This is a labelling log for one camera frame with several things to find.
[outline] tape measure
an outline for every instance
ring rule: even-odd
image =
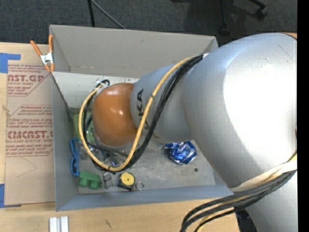
[[[135,189],[135,177],[131,173],[120,175],[118,186],[133,191]]]

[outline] clip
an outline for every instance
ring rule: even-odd
[[[45,65],[45,68],[47,69],[48,72],[54,71],[55,69],[55,64],[54,64],[54,44],[53,44],[53,36],[49,35],[48,37],[48,44],[49,44],[49,53],[43,55],[42,52],[39,50],[38,46],[35,44],[34,41],[30,41],[31,45],[33,46],[34,50],[36,53],[40,56],[43,64]]]

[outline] green plastic piece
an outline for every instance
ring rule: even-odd
[[[77,135],[78,141],[80,141],[81,136],[80,136],[79,131],[78,131],[78,116],[79,116],[79,114],[76,114],[76,115],[73,116],[73,124],[74,124],[75,133]],[[88,120],[88,118],[90,116],[91,116],[91,113],[87,113],[86,121]],[[87,139],[90,141],[90,143],[94,144],[95,138],[93,136],[91,128],[93,128],[93,122],[92,121],[90,122],[89,127],[87,128],[87,130],[88,130]]]
[[[78,185],[83,188],[89,187],[90,189],[96,190],[101,185],[101,179],[97,174],[81,171],[79,174]]]

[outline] cardboard sheet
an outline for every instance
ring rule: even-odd
[[[8,62],[4,204],[55,200],[51,75],[30,44],[1,44]],[[43,54],[48,46],[39,45]]]

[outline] table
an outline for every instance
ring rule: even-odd
[[[0,43],[1,53],[15,53],[18,44]],[[7,74],[0,73],[0,184],[4,183],[7,111]],[[0,209],[0,231],[48,231],[50,217],[69,217],[70,231],[179,231],[182,218],[190,210],[210,200],[156,203],[85,210],[55,211],[55,203],[24,204]],[[235,214],[207,224],[203,231],[239,232]]]

